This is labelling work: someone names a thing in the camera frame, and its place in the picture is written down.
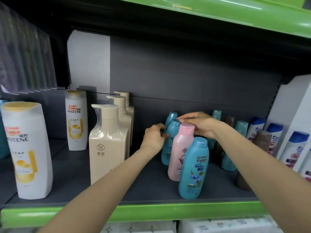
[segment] pink cap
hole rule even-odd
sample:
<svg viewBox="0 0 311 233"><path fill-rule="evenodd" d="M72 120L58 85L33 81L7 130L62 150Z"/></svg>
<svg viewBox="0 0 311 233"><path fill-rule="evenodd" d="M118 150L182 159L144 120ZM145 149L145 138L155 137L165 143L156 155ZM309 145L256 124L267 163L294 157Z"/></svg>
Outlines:
<svg viewBox="0 0 311 233"><path fill-rule="evenodd" d="M182 123L179 126L179 131L178 133L183 135L183 136L193 136L194 133L194 125L189 124L189 123Z"/></svg>

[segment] blue cap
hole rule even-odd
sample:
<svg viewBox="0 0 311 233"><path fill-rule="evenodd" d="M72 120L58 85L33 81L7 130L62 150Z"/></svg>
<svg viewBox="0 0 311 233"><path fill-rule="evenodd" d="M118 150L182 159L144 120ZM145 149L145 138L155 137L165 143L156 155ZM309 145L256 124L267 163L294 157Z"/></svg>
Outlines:
<svg viewBox="0 0 311 233"><path fill-rule="evenodd" d="M176 112L170 112L169 117L171 118L177 118L177 113Z"/></svg>
<svg viewBox="0 0 311 233"><path fill-rule="evenodd" d="M280 132L283 131L283 125L277 124L277 123L270 123L270 125L267 128L267 132L273 133L273 132Z"/></svg>
<svg viewBox="0 0 311 233"><path fill-rule="evenodd" d="M217 120L220 121L220 119L221 119L221 110L214 110L213 114L212 114L212 117L214 119L217 119Z"/></svg>
<svg viewBox="0 0 311 233"><path fill-rule="evenodd" d="M4 104L6 102L11 101L10 99L6 99L6 98L0 98L0 104Z"/></svg>
<svg viewBox="0 0 311 233"><path fill-rule="evenodd" d="M178 119L172 119L171 123L169 126L174 126L174 127L179 127L180 121Z"/></svg>
<svg viewBox="0 0 311 233"><path fill-rule="evenodd" d="M246 137L248 122L237 121L235 125L235 130L240 133L243 137Z"/></svg>
<svg viewBox="0 0 311 233"><path fill-rule="evenodd" d="M195 137L192 145L197 148L207 148L207 140L203 137Z"/></svg>
<svg viewBox="0 0 311 233"><path fill-rule="evenodd" d="M251 124L252 125L259 125L259 124L263 124L265 122L266 122L266 119L259 118L259 117L253 117Z"/></svg>
<svg viewBox="0 0 311 233"><path fill-rule="evenodd" d="M290 136L289 141L292 143L300 143L300 142L307 141L309 136L310 136L309 133L294 131L293 134Z"/></svg>

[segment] white bottle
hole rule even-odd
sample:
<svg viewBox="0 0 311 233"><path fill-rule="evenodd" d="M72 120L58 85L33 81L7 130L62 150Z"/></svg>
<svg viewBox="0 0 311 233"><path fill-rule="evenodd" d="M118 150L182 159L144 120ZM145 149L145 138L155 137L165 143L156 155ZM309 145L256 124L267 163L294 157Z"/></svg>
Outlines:
<svg viewBox="0 0 311 233"><path fill-rule="evenodd" d="M246 139L250 140L251 142L254 141L254 138L257 135L257 132L263 129L266 120L258 117L253 117L251 124L247 130Z"/></svg>
<svg viewBox="0 0 311 233"><path fill-rule="evenodd" d="M85 150L88 142L86 93L66 90L65 104L69 150Z"/></svg>
<svg viewBox="0 0 311 233"><path fill-rule="evenodd" d="M308 151L307 156L301 165L299 174L311 183L311 149Z"/></svg>
<svg viewBox="0 0 311 233"><path fill-rule="evenodd" d="M115 92L116 94L119 94L120 96L124 96L126 98L125 100L125 107L129 114L132 115L132 129L131 129L131 145L133 140L133 124L134 124L134 106L130 105L130 93L129 92Z"/></svg>
<svg viewBox="0 0 311 233"><path fill-rule="evenodd" d="M283 125L277 123L270 123L266 131L272 134L268 153L270 155L273 155L274 147L277 145L277 142L281 137Z"/></svg>
<svg viewBox="0 0 311 233"><path fill-rule="evenodd" d="M133 116L129 114L125 107L126 98L124 96L107 96L107 98L113 99L114 104L119 106L119 121L122 127L128 128L127 136L127 156L130 157L130 147L131 147L131 134L132 134L132 118Z"/></svg>
<svg viewBox="0 0 311 233"><path fill-rule="evenodd" d="M128 128L119 122L117 105L92 105L97 124L89 136L91 184L125 160Z"/></svg>
<svg viewBox="0 0 311 233"><path fill-rule="evenodd" d="M301 152L304 150L309 136L308 133L294 131L284 148L280 161L293 169Z"/></svg>
<svg viewBox="0 0 311 233"><path fill-rule="evenodd" d="M18 197L45 198L52 188L53 172L42 106L34 102L7 102L2 120L12 155Z"/></svg>

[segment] green shelf edge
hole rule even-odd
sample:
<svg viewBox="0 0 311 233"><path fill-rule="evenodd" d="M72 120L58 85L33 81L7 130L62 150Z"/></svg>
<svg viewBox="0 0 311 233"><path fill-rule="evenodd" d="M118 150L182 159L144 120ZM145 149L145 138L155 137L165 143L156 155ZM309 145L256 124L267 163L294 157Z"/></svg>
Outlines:
<svg viewBox="0 0 311 233"><path fill-rule="evenodd" d="M3 228L44 226L62 207L4 208ZM119 205L109 222L140 222L261 216L267 211L260 201L186 204Z"/></svg>
<svg viewBox="0 0 311 233"><path fill-rule="evenodd" d="M311 11L276 0L122 0L311 38Z"/></svg>

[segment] shampoo bottle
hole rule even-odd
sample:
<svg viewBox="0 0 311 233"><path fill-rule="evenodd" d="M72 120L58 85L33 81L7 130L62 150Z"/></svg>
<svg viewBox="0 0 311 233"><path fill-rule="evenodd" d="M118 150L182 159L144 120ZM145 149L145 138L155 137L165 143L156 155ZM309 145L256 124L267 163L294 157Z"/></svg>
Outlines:
<svg viewBox="0 0 311 233"><path fill-rule="evenodd" d="M124 96L107 96L107 98L113 99L114 104L119 106L119 121L121 126L128 128L127 136L127 151L126 158L130 157L130 147L131 147L131 134L132 134L132 118L133 116L127 113L125 102L126 98Z"/></svg>
<svg viewBox="0 0 311 233"><path fill-rule="evenodd" d="M131 145L133 140L133 124L134 124L134 106L130 105L130 93L129 92L115 92L116 94L119 94L120 96L125 97L125 107L127 110L127 113L132 115L132 128L131 128Z"/></svg>
<svg viewBox="0 0 311 233"><path fill-rule="evenodd" d="M179 194L186 200L196 199L202 189L209 159L207 140L195 137L187 150L179 182Z"/></svg>
<svg viewBox="0 0 311 233"><path fill-rule="evenodd" d="M170 134L170 137L164 141L164 145L161 153L161 160L164 165L169 165L169 160L171 158L173 140L177 135L180 126L180 121L178 119L173 119L169 124L166 133Z"/></svg>
<svg viewBox="0 0 311 233"><path fill-rule="evenodd" d="M182 123L178 134L173 140L172 153L169 160L168 175L173 181L180 180L181 168L184 163L185 153L192 144L194 136L194 125Z"/></svg>
<svg viewBox="0 0 311 233"><path fill-rule="evenodd" d="M304 179L311 183L311 149L308 151L299 173Z"/></svg>
<svg viewBox="0 0 311 233"><path fill-rule="evenodd" d="M254 145L257 145L264 152L268 152L272 134L270 132L259 131L253 141ZM244 180L243 176L239 173L236 182L237 186L244 190L251 190L250 186Z"/></svg>
<svg viewBox="0 0 311 233"><path fill-rule="evenodd" d="M0 98L0 105L9 102L7 99ZM10 155L9 144L7 143L7 138L2 122L2 116L0 113L0 159L6 158Z"/></svg>
<svg viewBox="0 0 311 233"><path fill-rule="evenodd" d="M95 105L97 124L89 136L91 184L121 164L126 157L128 128L119 122L119 106Z"/></svg>
<svg viewBox="0 0 311 233"><path fill-rule="evenodd" d="M214 110L213 114L212 114L212 117L214 119L217 119L217 120L220 121L220 119L221 119L221 111L220 110ZM208 138L207 141L208 141L208 148L212 150L214 148L214 146L215 146L216 140L212 139L212 138Z"/></svg>
<svg viewBox="0 0 311 233"><path fill-rule="evenodd" d="M277 145L277 142L280 139L282 131L283 131L283 125L280 125L277 123L270 123L269 124L269 126L267 128L267 132L270 132L272 134L272 138L271 138L271 142L270 142L270 146L269 146L269 150L268 150L268 153L270 155L273 155L274 147Z"/></svg>
<svg viewBox="0 0 311 233"><path fill-rule="evenodd" d="M243 137L245 137L246 132L247 132L247 126L248 126L248 122L238 121L235 126L235 130L237 130L238 133L240 133ZM225 152L222 152L221 155L223 157L222 162L221 162L221 167L226 171L230 171L230 172L235 171L236 167L231 161L231 159L228 157L228 155Z"/></svg>
<svg viewBox="0 0 311 233"><path fill-rule="evenodd" d="M294 131L284 148L280 161L293 169L301 152L305 148L309 136L308 133Z"/></svg>
<svg viewBox="0 0 311 233"><path fill-rule="evenodd" d="M251 125L248 128L246 139L250 140L251 142L254 140L257 132L261 131L263 129L263 126L265 125L266 119L253 117L251 121Z"/></svg>
<svg viewBox="0 0 311 233"><path fill-rule="evenodd" d="M170 113L169 113L169 116L167 117L167 119L166 119L166 121L165 121L165 126L166 126L166 128L169 127L169 124L170 124L171 121L172 121L173 119L175 119L175 118L177 118L177 113L176 113L176 112L170 112Z"/></svg>
<svg viewBox="0 0 311 233"><path fill-rule="evenodd" d="M86 93L75 90L66 90L65 93L69 150L85 150L88 142Z"/></svg>
<svg viewBox="0 0 311 233"><path fill-rule="evenodd" d="M52 188L53 172L42 106L34 102L7 102L2 120L12 155L18 197L45 198Z"/></svg>
<svg viewBox="0 0 311 233"><path fill-rule="evenodd" d="M235 121L235 117L233 116L227 116L224 120L224 123L228 124L229 126L233 127L234 126L234 121ZM221 156L221 153L223 152L223 148L221 147L221 145L216 141L215 143L215 147L214 147L214 150L213 150L213 153L214 153L214 157L215 157L215 160L218 164L221 163L222 161L222 156Z"/></svg>

